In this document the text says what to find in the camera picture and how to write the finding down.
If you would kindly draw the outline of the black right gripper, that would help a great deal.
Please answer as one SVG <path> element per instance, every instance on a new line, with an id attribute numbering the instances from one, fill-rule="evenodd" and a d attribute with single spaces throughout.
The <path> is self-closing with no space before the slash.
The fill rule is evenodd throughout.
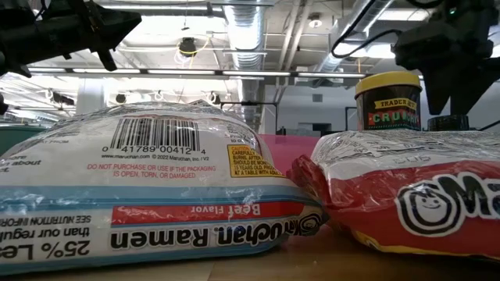
<path id="1" fill-rule="evenodd" d="M 452 114 L 466 115 L 486 90 L 500 80 L 500 58 L 489 39 L 496 19 L 430 20 L 398 35 L 395 63 L 423 76 L 432 116 L 452 97 Z M 455 88 L 454 79 L 471 75 Z"/>

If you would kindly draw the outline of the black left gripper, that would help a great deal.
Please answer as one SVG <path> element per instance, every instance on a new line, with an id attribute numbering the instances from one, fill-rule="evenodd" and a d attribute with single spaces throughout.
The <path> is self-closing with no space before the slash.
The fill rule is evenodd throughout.
<path id="1" fill-rule="evenodd" d="M 141 14 L 96 6 L 92 0 L 41 0 L 35 13 L 28 0 L 0 0 L 0 76 L 30 77 L 28 65 L 88 49 L 104 68 L 117 70 L 111 54 L 141 22 Z"/>

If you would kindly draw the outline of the black lid jar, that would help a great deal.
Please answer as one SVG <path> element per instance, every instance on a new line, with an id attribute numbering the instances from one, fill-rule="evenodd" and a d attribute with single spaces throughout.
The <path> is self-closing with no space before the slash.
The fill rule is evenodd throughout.
<path id="1" fill-rule="evenodd" d="M 466 115 L 437 116 L 427 121 L 429 131 L 465 131 L 470 129 Z"/>

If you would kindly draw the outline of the yellow lid jar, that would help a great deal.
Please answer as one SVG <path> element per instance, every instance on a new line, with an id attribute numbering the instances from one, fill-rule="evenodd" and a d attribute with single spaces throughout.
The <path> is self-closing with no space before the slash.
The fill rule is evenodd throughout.
<path id="1" fill-rule="evenodd" d="M 421 130 L 420 93 L 416 74 L 378 73 L 355 86 L 359 130 Z"/>

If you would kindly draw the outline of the long light strip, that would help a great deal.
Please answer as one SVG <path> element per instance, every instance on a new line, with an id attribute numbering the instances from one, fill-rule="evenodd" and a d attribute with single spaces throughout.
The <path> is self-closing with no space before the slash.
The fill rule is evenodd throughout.
<path id="1" fill-rule="evenodd" d="M 369 73 L 319 73 L 296 71 L 264 71 L 264 70 L 220 70 L 220 69 L 117 69 L 108 71 L 101 68 L 57 68 L 57 67 L 29 67 L 32 74 L 48 74 L 63 76 L 69 75 L 102 75 L 102 76 L 235 76 L 235 77 L 299 77 L 299 78 L 332 78 L 332 79 L 361 79 Z"/>

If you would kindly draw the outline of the red ramen packet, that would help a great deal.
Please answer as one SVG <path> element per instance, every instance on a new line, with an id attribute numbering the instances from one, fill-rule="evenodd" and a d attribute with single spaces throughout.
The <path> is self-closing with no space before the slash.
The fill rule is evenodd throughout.
<path id="1" fill-rule="evenodd" d="M 498 132 L 333 133 L 287 176 L 368 247 L 500 261 Z"/>

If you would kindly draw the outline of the teal plastic tray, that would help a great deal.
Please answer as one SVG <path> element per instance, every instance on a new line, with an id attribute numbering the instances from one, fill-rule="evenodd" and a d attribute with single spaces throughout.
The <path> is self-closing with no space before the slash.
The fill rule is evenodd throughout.
<path id="1" fill-rule="evenodd" d="M 25 141 L 44 130 L 47 130 L 47 128 L 43 126 L 15 126 L 10 124 L 0 124 L 0 156 L 2 156 L 14 145 Z"/>

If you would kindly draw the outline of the blue white ramen packet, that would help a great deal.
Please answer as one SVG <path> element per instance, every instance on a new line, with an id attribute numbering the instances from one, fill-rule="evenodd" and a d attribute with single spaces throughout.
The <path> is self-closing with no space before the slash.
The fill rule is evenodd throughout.
<path id="1" fill-rule="evenodd" d="M 74 116 L 0 156 L 0 276 L 257 254 L 327 219 L 204 101 Z"/>

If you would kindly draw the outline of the red plastic tray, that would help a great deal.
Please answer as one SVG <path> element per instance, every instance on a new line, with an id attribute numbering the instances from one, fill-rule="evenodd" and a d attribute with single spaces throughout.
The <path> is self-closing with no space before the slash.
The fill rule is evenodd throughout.
<path id="1" fill-rule="evenodd" d="M 292 162 L 311 154 L 319 141 L 319 137 L 260 134 L 262 155 L 283 175 L 291 169 Z"/>

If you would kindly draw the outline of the black metal rig frame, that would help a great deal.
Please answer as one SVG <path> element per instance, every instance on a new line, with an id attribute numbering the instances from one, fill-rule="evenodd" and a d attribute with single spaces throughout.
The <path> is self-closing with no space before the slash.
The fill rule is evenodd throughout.
<path id="1" fill-rule="evenodd" d="M 278 113 L 279 113 L 279 103 L 278 102 L 262 102 L 262 101 L 222 101 L 220 102 L 220 109 L 223 110 L 223 107 L 225 105 L 240 105 L 241 107 L 248 107 L 248 106 L 254 106 L 258 107 L 260 105 L 272 105 L 275 108 L 275 113 L 274 113 L 274 125 L 275 125 L 275 133 L 276 129 L 278 127 Z"/>
<path id="2" fill-rule="evenodd" d="M 346 106 L 345 109 L 345 130 L 355 130 L 357 128 L 357 108 Z"/>

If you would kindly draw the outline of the silver ventilation duct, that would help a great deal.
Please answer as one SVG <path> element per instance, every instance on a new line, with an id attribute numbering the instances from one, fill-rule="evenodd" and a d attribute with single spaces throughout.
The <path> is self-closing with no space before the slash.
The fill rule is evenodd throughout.
<path id="1" fill-rule="evenodd" d="M 234 68 L 240 71 L 263 70 L 263 32 L 265 8 L 256 5 L 226 5 L 227 37 Z M 242 78 L 237 82 L 239 100 L 261 102 L 264 85 L 258 78 Z"/>

